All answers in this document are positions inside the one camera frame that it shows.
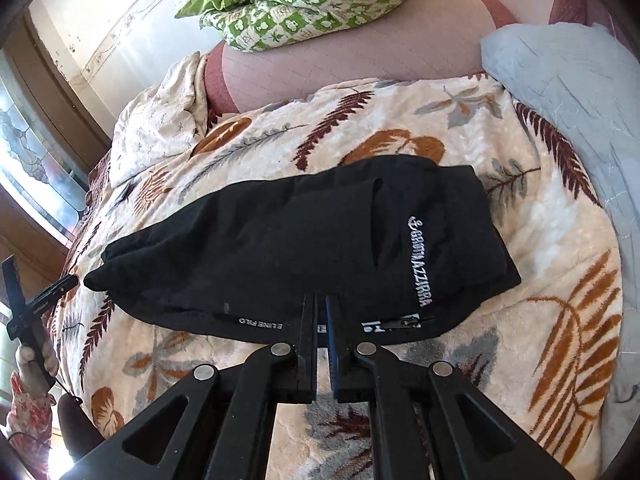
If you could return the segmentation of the left hand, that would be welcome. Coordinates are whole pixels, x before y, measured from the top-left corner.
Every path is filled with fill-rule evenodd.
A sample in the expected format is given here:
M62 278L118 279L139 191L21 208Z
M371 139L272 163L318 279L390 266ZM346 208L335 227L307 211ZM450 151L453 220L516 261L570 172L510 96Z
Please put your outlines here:
M58 357L55 354L50 339L44 342L41 353L43 356L44 370L49 376L55 377L58 374L60 362L58 362ZM43 372L36 362L35 350L21 344L15 352L15 359L18 374L20 375L25 391L34 398L45 396L51 390L51 386L47 384Z

